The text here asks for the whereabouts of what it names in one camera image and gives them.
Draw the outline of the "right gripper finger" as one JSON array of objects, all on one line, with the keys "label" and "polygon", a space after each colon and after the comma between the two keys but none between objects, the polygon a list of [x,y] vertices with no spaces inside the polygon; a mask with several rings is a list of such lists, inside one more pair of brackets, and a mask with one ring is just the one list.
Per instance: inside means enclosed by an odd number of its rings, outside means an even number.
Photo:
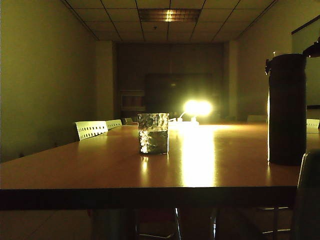
[{"label": "right gripper finger", "polygon": [[308,58],[317,58],[320,56],[320,38],[317,39],[312,45],[307,47],[302,55]]}]

